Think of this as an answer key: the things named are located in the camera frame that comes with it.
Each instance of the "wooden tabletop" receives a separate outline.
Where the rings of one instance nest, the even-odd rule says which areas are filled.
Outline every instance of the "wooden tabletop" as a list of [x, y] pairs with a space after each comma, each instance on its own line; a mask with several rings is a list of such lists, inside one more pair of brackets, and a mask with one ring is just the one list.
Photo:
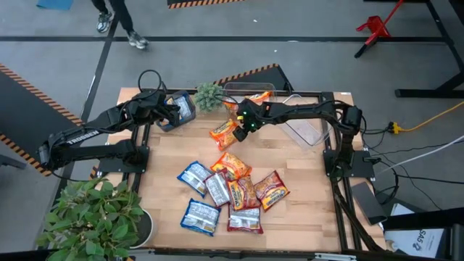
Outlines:
[[[121, 88], [118, 103], [129, 100], [137, 93], [137, 88]], [[353, 103], [351, 94], [334, 95], [336, 99]], [[316, 98], [304, 100], [307, 103], [317, 102]], [[176, 177], [195, 160], [209, 167], [219, 159], [223, 152], [218, 150], [209, 136], [209, 131], [227, 119], [227, 112], [221, 109], [209, 114], [197, 112], [195, 120], [168, 133], [164, 133], [156, 125], [152, 126], [148, 141], [149, 163], [142, 175], [138, 193], [142, 197], [141, 206], [150, 212], [157, 226], [154, 237], [146, 247], [340, 251], [334, 200], [323, 166], [323, 143], [303, 151], [275, 125], [266, 125], [256, 133], [250, 133], [243, 142], [236, 142], [226, 149], [253, 167], [253, 183], [261, 181], [270, 172], [277, 170], [291, 192], [269, 211], [261, 212], [264, 234], [227, 232], [226, 206], [221, 210], [214, 237], [180, 226], [190, 198], [211, 205], [214, 205], [214, 202], [208, 194], [202, 199], [197, 192]], [[314, 123], [317, 128], [320, 127], [319, 122]], [[140, 142], [143, 128], [138, 133]], [[131, 138], [131, 132], [128, 130], [110, 135], [108, 142], [114, 144], [126, 138]], [[355, 137], [355, 149], [361, 149], [362, 146], [360, 136]], [[121, 176], [121, 173], [110, 173], [107, 178], [117, 184], [121, 181]], [[352, 185], [364, 181], [362, 178], [350, 180]], [[377, 225], [368, 225], [356, 202], [355, 204], [357, 217], [364, 228], [379, 246], [385, 248], [381, 229]], [[353, 247], [346, 217], [344, 224], [347, 228], [348, 244]]]

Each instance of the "red stand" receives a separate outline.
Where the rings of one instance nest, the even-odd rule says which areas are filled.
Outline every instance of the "red stand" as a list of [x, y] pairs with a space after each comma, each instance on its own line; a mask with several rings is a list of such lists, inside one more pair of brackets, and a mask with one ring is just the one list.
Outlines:
[[398, 10], [398, 8], [403, 4], [404, 0], [399, 0], [397, 2], [397, 5], [393, 8], [393, 10], [390, 12], [389, 16], [385, 19], [385, 22], [382, 22], [382, 19], [379, 16], [372, 16], [368, 18], [368, 21], [364, 24], [361, 25], [360, 27], [356, 28], [356, 31], [361, 31], [364, 28], [369, 28], [369, 30], [372, 32], [372, 35], [368, 38], [368, 40], [364, 43], [364, 45], [361, 47], [361, 49], [355, 54], [355, 58], [361, 57], [363, 55], [364, 51], [372, 44], [376, 43], [376, 40], [378, 37], [391, 37], [390, 33], [386, 29], [385, 25], [387, 22], [392, 18], [393, 14]]

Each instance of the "person's leg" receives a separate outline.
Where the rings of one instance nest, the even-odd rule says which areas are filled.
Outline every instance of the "person's leg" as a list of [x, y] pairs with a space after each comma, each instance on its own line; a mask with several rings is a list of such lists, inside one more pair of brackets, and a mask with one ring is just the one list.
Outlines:
[[111, 25], [112, 13], [108, 11], [104, 0], [92, 0], [92, 3], [94, 3], [94, 6], [100, 11], [99, 21], [96, 24], [96, 30], [99, 33], [104, 33], [108, 31], [109, 25]]
[[92, 3], [100, 12], [105, 14], [108, 13], [107, 5], [104, 3], [104, 0], [92, 0]]
[[148, 45], [148, 41], [133, 29], [132, 17], [129, 14], [124, 0], [109, 0], [109, 2], [117, 14], [123, 29], [128, 33], [129, 44], [138, 49], [145, 49]]

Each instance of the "black robotic arm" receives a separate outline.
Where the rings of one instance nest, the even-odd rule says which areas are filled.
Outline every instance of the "black robotic arm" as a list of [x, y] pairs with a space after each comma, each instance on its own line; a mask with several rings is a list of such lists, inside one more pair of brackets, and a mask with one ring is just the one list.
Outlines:
[[56, 170], [74, 161], [103, 158], [118, 158], [126, 164], [140, 162], [141, 154], [131, 139], [109, 146], [74, 145], [103, 133], [133, 130], [156, 120], [166, 119], [171, 125], [179, 125], [179, 106], [166, 104], [165, 98], [166, 94], [162, 91], [142, 92], [130, 101], [102, 112], [89, 123], [51, 134], [38, 149], [41, 166], [47, 170]]

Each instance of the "orange and black hazard tape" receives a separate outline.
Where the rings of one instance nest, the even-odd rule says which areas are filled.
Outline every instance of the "orange and black hazard tape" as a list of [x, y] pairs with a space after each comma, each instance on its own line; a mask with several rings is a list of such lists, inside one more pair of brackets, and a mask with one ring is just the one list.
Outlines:
[[5, 143], [10, 149], [14, 152], [18, 153], [26, 162], [32, 165], [35, 169], [37, 169], [40, 173], [45, 176], [51, 174], [50, 170], [45, 170], [40, 166], [40, 162], [31, 157], [28, 153], [26, 153], [23, 149], [21, 149], [15, 142], [7, 138], [3, 133], [0, 133], [0, 141]]
[[99, 166], [98, 165], [95, 165], [92, 167], [92, 170], [90, 172], [90, 176], [88, 177], [88, 179], [91, 181], [93, 180], [94, 178], [96, 178], [96, 173], [99, 171]]
[[249, 70], [247, 72], [239, 73], [238, 75], [232, 75], [232, 76], [224, 77], [224, 78], [222, 78], [220, 80], [214, 81], [213, 83], [214, 84], [224, 84], [224, 83], [227, 83], [228, 81], [237, 80], [237, 79], [242, 78], [244, 76], [253, 75], [255, 73], [259, 73], [259, 72], [261, 72], [263, 70], [268, 70], [268, 69], [274, 68], [274, 67], [278, 67], [278, 64], [271, 64], [271, 65], [268, 65], [268, 66], [263, 66], [263, 67], [260, 67], [260, 68], [256, 68], [254, 70]]
[[177, 4], [170, 4], [169, 9], [177, 9], [177, 8], [184, 8], [184, 7], [200, 7], [205, 5], [211, 4], [225, 4], [225, 3], [232, 3], [237, 1], [245, 1], [245, 0], [200, 0], [200, 1], [185, 1], [183, 3]]
[[[48, 97], [42, 91], [34, 87], [32, 84], [24, 80], [21, 76], [17, 75], [12, 70], [8, 69], [5, 65], [0, 64], [0, 73], [4, 73], [6, 76], [10, 77], [11, 79], [15, 80], [19, 83], [22, 87], [26, 90], [37, 96], [41, 101], [48, 104], [50, 107], [58, 111], [61, 115], [65, 116], [68, 120], [72, 121], [77, 126], [82, 125], [83, 121], [79, 119], [79, 117], [75, 116], [73, 113], [65, 109], [63, 106], [56, 103], [52, 98]], [[51, 171], [44, 170], [40, 166], [40, 162], [36, 159], [32, 158], [29, 154], [27, 154], [23, 149], [21, 149], [18, 145], [16, 145], [13, 141], [7, 138], [3, 133], [0, 133], [0, 140], [3, 141], [10, 149], [14, 152], [18, 153], [24, 160], [26, 160], [30, 165], [32, 165], [35, 169], [37, 169], [40, 173], [45, 176], [51, 174]]]

